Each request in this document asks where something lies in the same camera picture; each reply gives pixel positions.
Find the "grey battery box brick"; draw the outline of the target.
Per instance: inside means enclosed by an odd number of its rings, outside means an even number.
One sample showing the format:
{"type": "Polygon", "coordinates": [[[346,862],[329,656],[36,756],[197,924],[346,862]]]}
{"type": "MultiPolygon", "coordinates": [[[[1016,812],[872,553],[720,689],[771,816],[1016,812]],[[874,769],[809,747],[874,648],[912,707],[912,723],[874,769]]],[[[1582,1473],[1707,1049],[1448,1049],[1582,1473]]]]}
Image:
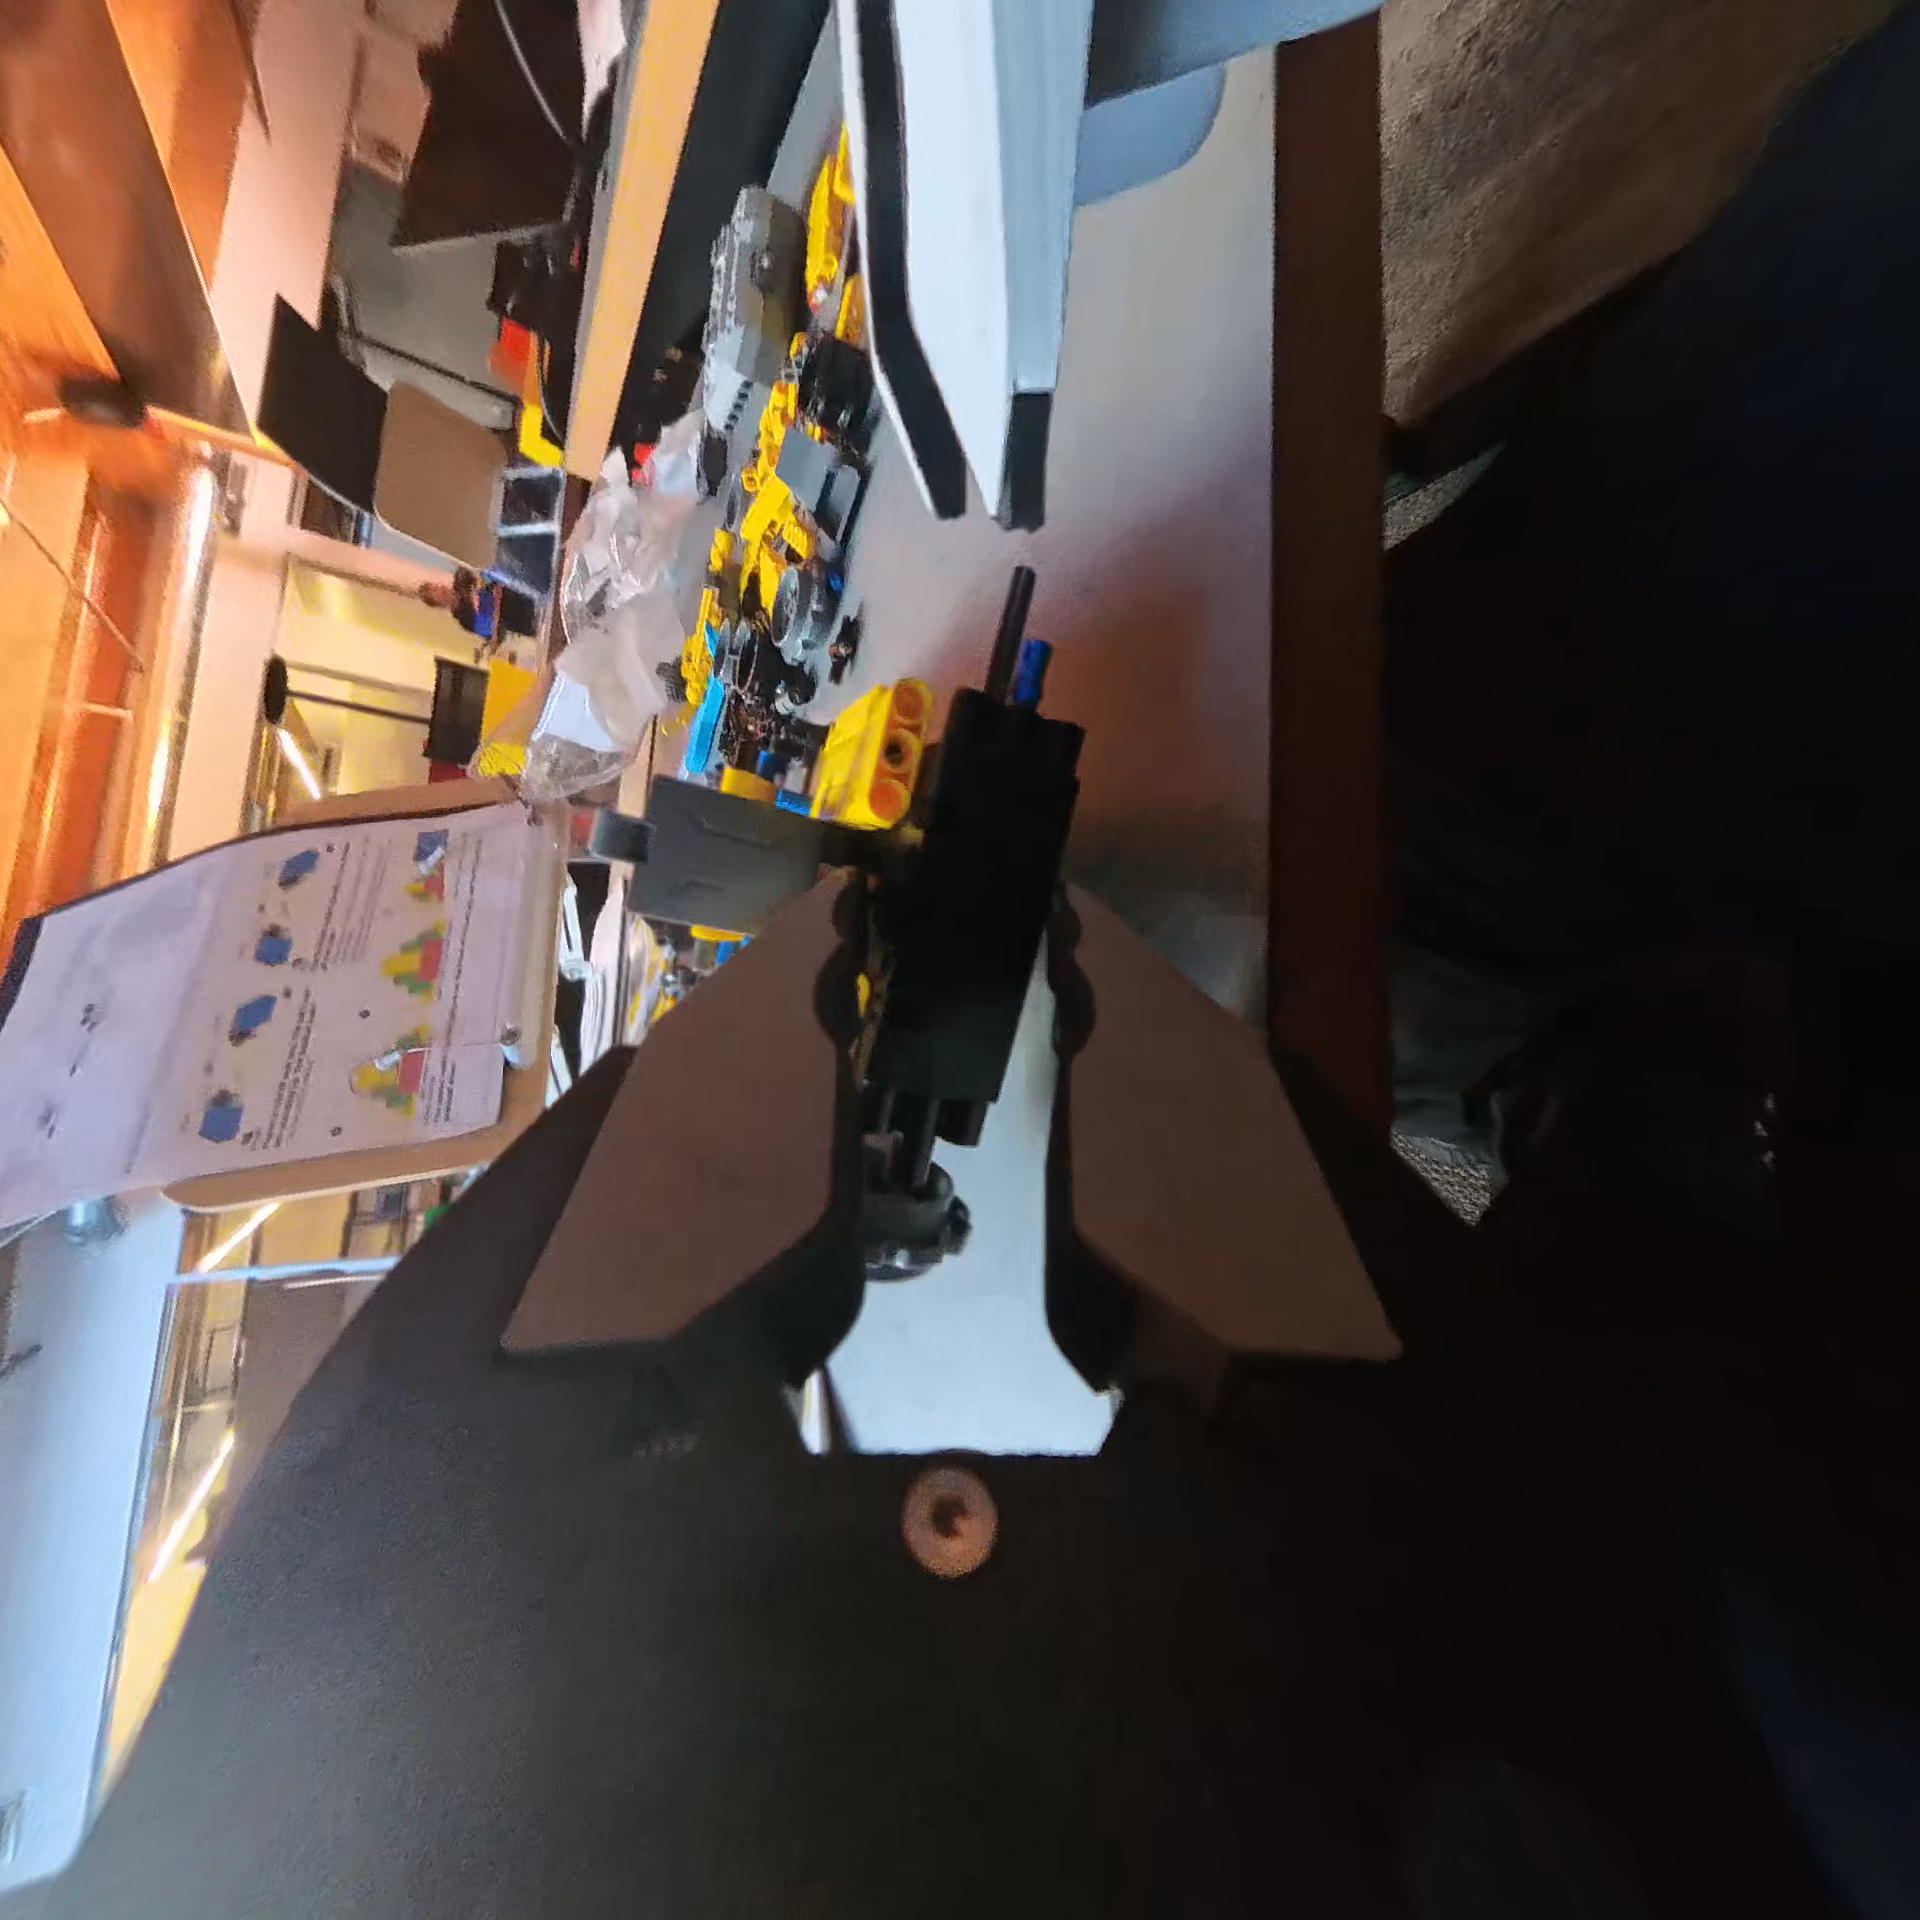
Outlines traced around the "grey battery box brick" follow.
{"type": "Polygon", "coordinates": [[[702,412],[712,433],[755,425],[809,317],[806,227],[801,213],[745,182],[712,247],[702,412]]]}

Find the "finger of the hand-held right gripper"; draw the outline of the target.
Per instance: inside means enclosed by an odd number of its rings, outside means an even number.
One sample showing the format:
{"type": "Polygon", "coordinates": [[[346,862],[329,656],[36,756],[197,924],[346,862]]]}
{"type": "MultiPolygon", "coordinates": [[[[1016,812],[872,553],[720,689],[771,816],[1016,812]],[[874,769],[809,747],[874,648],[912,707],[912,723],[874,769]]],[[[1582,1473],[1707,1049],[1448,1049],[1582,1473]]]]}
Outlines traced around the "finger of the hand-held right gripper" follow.
{"type": "Polygon", "coordinates": [[[840,3],[882,412],[936,518],[1044,520],[1085,3],[840,3]]]}
{"type": "Polygon", "coordinates": [[[1277,56],[1284,91],[1317,81],[1329,112],[1381,133],[1378,3],[1096,3],[1072,205],[1178,174],[1211,135],[1229,68],[1277,56]]]}

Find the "pile of loose toy bricks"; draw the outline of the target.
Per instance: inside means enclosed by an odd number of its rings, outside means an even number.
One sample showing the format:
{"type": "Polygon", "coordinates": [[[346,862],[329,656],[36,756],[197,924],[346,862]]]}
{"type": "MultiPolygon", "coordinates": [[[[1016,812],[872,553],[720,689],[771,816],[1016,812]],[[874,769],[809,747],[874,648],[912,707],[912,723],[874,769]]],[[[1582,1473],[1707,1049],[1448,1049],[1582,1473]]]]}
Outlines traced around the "pile of loose toy bricks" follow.
{"type": "Polygon", "coordinates": [[[804,201],[782,201],[806,227],[806,321],[756,422],[732,438],[704,425],[704,476],[723,512],[665,684],[685,700],[677,707],[688,712],[683,780],[729,792],[762,787],[803,812],[829,734],[813,707],[858,654],[848,545],[874,465],[875,374],[848,127],[804,201]]]}

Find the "clear plastic bags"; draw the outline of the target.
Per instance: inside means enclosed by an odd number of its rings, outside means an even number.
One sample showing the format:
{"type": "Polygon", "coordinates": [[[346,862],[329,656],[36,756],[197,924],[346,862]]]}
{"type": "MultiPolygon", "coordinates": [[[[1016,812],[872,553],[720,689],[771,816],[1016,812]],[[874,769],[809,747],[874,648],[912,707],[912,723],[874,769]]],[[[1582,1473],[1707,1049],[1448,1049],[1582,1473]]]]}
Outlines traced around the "clear plastic bags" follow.
{"type": "Polygon", "coordinates": [[[675,421],[636,462],[612,449],[562,548],[562,646],[516,774],[534,804],[619,780],[683,694],[682,657],[716,531],[700,416],[675,421]]]}

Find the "printed instruction sign sheet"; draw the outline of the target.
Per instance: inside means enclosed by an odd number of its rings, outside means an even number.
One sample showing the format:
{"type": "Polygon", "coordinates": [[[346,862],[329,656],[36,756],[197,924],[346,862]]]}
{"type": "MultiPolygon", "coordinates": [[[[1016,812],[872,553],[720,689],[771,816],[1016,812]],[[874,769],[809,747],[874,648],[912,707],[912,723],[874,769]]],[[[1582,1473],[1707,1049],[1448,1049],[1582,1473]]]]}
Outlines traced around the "printed instruction sign sheet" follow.
{"type": "Polygon", "coordinates": [[[565,830],[509,788],[325,804],[21,924],[2,1217],[490,1160],[545,1103],[565,830]]]}

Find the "orange wooden table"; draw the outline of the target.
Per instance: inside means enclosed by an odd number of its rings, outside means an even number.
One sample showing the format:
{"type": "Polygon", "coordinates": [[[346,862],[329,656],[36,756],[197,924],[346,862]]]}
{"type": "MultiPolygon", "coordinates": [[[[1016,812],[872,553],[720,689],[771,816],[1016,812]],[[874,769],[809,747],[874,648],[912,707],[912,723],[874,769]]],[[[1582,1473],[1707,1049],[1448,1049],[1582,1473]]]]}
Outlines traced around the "orange wooden table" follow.
{"type": "Polygon", "coordinates": [[[709,303],[709,252],[768,184],[828,44],[828,3],[622,4],[608,155],[592,174],[565,465],[590,479],[622,403],[709,303]]]}

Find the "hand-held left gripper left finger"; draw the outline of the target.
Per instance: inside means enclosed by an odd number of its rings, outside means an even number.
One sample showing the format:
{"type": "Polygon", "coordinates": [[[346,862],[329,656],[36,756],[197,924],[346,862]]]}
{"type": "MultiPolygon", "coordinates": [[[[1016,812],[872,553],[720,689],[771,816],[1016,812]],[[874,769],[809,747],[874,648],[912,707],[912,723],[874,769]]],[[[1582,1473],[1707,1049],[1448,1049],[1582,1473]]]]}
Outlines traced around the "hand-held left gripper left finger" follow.
{"type": "Polygon", "coordinates": [[[817,1371],[866,1287],[860,880],[819,880],[636,1046],[504,1350],[733,1340],[817,1371]]]}

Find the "person's legs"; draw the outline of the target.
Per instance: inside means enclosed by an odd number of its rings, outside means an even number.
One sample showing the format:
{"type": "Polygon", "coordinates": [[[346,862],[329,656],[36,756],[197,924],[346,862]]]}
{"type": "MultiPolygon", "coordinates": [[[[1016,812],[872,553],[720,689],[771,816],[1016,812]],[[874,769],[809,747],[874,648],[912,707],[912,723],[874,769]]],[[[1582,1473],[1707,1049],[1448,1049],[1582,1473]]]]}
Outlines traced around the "person's legs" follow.
{"type": "Polygon", "coordinates": [[[1916,4],[1388,565],[1405,957],[1480,1101],[1513,1384],[1648,1529],[1676,1916],[1916,1916],[1916,4]]]}

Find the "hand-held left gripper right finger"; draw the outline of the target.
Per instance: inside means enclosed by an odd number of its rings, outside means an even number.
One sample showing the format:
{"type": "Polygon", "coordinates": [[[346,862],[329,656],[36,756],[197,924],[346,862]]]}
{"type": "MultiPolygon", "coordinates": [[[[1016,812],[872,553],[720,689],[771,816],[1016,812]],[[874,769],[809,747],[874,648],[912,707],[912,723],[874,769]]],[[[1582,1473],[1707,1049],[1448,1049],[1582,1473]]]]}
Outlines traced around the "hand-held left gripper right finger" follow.
{"type": "Polygon", "coordinates": [[[1258,1030],[1104,903],[1046,924],[1046,1331],[1092,1389],[1404,1345],[1258,1030]]]}

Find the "yellow toy brick vehicle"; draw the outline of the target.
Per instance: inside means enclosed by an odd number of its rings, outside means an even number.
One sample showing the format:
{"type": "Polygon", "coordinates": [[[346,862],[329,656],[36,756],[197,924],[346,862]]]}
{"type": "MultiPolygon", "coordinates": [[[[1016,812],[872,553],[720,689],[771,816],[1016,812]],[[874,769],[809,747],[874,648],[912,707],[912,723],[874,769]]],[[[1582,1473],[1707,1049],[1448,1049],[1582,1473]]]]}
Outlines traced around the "yellow toy brick vehicle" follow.
{"type": "Polygon", "coordinates": [[[650,921],[747,936],[828,868],[866,883],[872,996],[852,1061],[860,1252],[875,1281],[917,1279],[969,1241],[938,1147],[986,1131],[1060,893],[1085,734],[1004,700],[1035,582],[1012,568],[987,677],[953,694],[900,824],[804,821],[665,780],[644,816],[592,816],[592,857],[634,868],[650,921]]]}

